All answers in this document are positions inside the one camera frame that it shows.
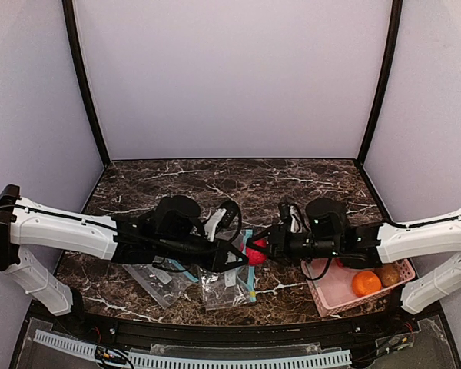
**white wall panel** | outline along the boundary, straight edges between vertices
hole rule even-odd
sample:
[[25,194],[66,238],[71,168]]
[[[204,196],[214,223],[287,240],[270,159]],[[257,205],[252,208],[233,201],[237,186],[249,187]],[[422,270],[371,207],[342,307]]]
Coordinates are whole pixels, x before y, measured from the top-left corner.
[[[397,221],[461,207],[461,1],[404,2],[366,169]],[[419,258],[417,269],[446,257]],[[461,354],[461,291],[442,303]]]
[[[0,1],[0,193],[71,211],[102,170],[78,90],[61,2]],[[35,248],[50,269],[59,251]],[[0,369],[8,367],[30,298],[0,274]]]
[[390,3],[77,0],[111,156],[356,157]]

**clear plastic bag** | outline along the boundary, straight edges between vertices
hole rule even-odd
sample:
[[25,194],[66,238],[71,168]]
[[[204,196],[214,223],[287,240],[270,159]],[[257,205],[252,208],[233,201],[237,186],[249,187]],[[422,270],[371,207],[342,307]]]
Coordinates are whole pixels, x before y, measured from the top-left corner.
[[[178,262],[156,257],[154,262],[166,269],[184,270]],[[163,309],[169,308],[198,279],[189,271],[173,273],[150,264],[123,265],[123,268],[153,297]]]
[[[252,231],[242,232],[233,245],[236,248],[242,248],[241,244],[246,244],[246,240],[251,235]],[[230,238],[230,236],[231,234],[219,234],[217,237],[226,239]],[[232,308],[256,301],[254,268],[248,265],[224,273],[213,273],[198,268],[198,274],[200,275],[203,302],[206,310]]]

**pink basket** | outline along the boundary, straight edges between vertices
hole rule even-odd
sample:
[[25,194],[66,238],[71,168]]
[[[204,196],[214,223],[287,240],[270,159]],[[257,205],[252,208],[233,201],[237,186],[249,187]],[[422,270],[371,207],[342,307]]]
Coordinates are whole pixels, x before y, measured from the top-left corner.
[[[325,259],[316,259],[312,263],[302,262],[302,270],[305,275],[314,278],[321,273],[326,265]],[[415,271],[407,259],[394,263],[400,273],[400,282],[383,288],[375,294],[369,294],[363,298],[358,298],[352,291],[353,276],[359,271],[355,269],[342,268],[336,262],[332,262],[326,275],[319,281],[308,281],[309,289],[313,295],[317,310],[321,317],[338,314],[367,302],[375,300],[389,294],[390,290],[411,281],[415,278]]]

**brown marble surface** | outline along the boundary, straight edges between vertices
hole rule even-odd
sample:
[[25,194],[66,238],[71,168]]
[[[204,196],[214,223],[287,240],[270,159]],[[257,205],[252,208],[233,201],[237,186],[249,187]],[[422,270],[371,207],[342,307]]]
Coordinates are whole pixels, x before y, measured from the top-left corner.
[[[258,230],[277,219],[284,196],[303,207],[326,196],[344,201],[352,224],[380,220],[380,213],[351,160],[191,159],[116,161],[104,173],[87,214],[140,214],[166,195],[185,194],[207,217],[226,198],[236,201],[245,228]],[[217,326],[296,324],[320,321],[299,268],[267,261],[256,269],[257,303],[205,311],[195,284],[167,310],[119,264],[67,252],[58,279],[77,288],[86,310],[111,317],[166,324]],[[386,298],[327,319],[382,311]]]

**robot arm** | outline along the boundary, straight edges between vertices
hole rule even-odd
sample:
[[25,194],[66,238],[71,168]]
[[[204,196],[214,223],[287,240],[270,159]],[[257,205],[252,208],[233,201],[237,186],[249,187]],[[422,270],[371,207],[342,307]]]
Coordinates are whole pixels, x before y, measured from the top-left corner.
[[[297,233],[294,223],[298,220],[291,216],[293,208],[297,210],[296,205],[281,204],[281,223],[250,238],[247,246],[280,263],[339,258],[344,266],[357,269],[420,255],[457,252],[403,288],[402,308],[411,314],[461,288],[461,209],[404,224],[387,221],[350,227],[347,210],[340,202],[320,198],[306,206],[310,231]],[[254,245],[261,238],[267,238],[265,248]]]
[[[43,267],[27,248],[38,244],[77,251],[122,264],[151,264],[155,256],[197,264],[210,271],[245,265],[246,255],[231,242],[240,232],[240,209],[225,201],[203,225],[200,207],[184,196],[163,198],[153,210],[136,218],[89,216],[48,208],[19,196],[9,185],[0,195],[0,271],[57,316],[75,308],[78,296]],[[215,237],[238,216],[234,237]],[[228,262],[229,253],[235,261]]]

